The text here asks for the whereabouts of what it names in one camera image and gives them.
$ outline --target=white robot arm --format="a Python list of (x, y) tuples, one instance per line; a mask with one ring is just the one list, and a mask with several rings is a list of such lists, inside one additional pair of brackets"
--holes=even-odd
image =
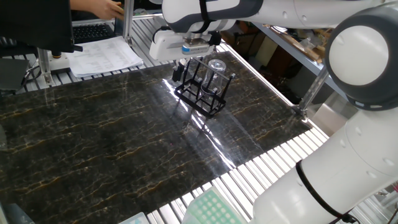
[(385, 0), (164, 0), (170, 30), (155, 34), (151, 56), (159, 61), (210, 54), (209, 32), (231, 28), (236, 20), (289, 28), (335, 27), (356, 12)]
[(163, 1), (170, 30), (156, 33), (150, 50), (159, 60), (209, 54), (210, 32), (229, 29), (235, 19), (336, 27), (325, 65), (360, 110), (260, 195), (251, 224), (354, 223), (345, 214), (398, 180), (397, 6), (384, 0)]

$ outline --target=black marble surface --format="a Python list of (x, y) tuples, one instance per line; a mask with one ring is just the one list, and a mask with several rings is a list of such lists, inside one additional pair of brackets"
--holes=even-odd
[(237, 79), (209, 120), (172, 94), (171, 65), (3, 98), (0, 202), (39, 224), (119, 223), (308, 129), (233, 56), (212, 57)]

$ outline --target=person's hand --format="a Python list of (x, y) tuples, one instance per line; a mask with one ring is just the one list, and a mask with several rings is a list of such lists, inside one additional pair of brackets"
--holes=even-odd
[(116, 17), (124, 20), (124, 10), (120, 7), (121, 4), (121, 2), (114, 2), (112, 0), (94, 0), (90, 12), (100, 19), (109, 20)]

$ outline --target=glass beaker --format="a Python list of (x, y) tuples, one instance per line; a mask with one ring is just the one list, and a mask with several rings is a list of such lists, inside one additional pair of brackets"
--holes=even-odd
[[(224, 75), (226, 70), (226, 64), (222, 60), (210, 60), (208, 65), (214, 71), (217, 71), (218, 73)], [(223, 77), (219, 76), (214, 71), (210, 69), (207, 70), (205, 79), (201, 85), (201, 90), (206, 95), (214, 95), (216, 92), (217, 95), (219, 95), (221, 93)]]

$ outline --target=metal grating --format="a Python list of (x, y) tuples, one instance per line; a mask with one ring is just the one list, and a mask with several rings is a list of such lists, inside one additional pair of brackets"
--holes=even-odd
[[(104, 21), (85, 21), (74, 22), (78, 26), (82, 24), (92, 24)], [(150, 42), (152, 35), (157, 28), (164, 25), (162, 17), (159, 16), (139, 16), (133, 19), (132, 23), (132, 37), (134, 39), (133, 51), (143, 59), (144, 64), (139, 67), (131, 67), (124, 70), (117, 70), (99, 75), (92, 75), (86, 78), (76, 78), (72, 72), (59, 73), (53, 75), (55, 86), (60, 86), (68, 83), (83, 82), (94, 78), (105, 77), (110, 75), (117, 75), (123, 72), (138, 70), (142, 68), (149, 68), (158, 65), (172, 63), (171, 61), (157, 62), (149, 55)], [(248, 64), (238, 53), (236, 53), (231, 46), (223, 42), (217, 46), (218, 52), (231, 52), (238, 58), (250, 71), (257, 75), (257, 77), (264, 82), (270, 89), (272, 89), (278, 96), (284, 100), (288, 105), (292, 106), (291, 102), (282, 94), (280, 94), (264, 77), (262, 77), (250, 64)], [(33, 66), (36, 57), (30, 55), (18, 55), (15, 57), (6, 57), (14, 59), (26, 59), (30, 61), (30, 66)], [(38, 75), (39, 70), (36, 70), (34, 75)], [(30, 80), (27, 85), (16, 92), (15, 94), (26, 93), (29, 91), (42, 90), (48, 87), (44, 80), (38, 78), (37, 80)], [(313, 128), (306, 133), (297, 136), (296, 138), (287, 141), (275, 149), (247, 162), (238, 168), (229, 171), (227, 174), (212, 180), (202, 187), (186, 194), (173, 202), (168, 203), (162, 208), (153, 211), (147, 215), (151, 224), (178, 224), (183, 220), (183, 216), (189, 203), (209, 189), (215, 186), (226, 198), (226, 200), (233, 205), (233, 207), (240, 213), (247, 221), (252, 218), (252, 207), (255, 199), (268, 189), (278, 178), (282, 177), (286, 172), (294, 167), (295, 163), (301, 159), (306, 158), (313, 151), (317, 150), (326, 140), (328, 136), (322, 133), (319, 129)], [(378, 205), (371, 199), (365, 200), (359, 204), (352, 212), (352, 215), (357, 217), (362, 224), (382, 224), (387, 223), (390, 215), (386, 215)]]
[[(293, 168), (296, 162), (313, 153), (327, 139), (326, 134), (313, 128), (153, 211), (147, 215), (148, 220), (151, 224), (181, 223), (189, 203), (211, 186), (215, 186), (234, 209), (249, 221), (255, 199)], [(354, 208), (351, 214), (362, 224), (382, 224), (389, 219), (370, 198)]]

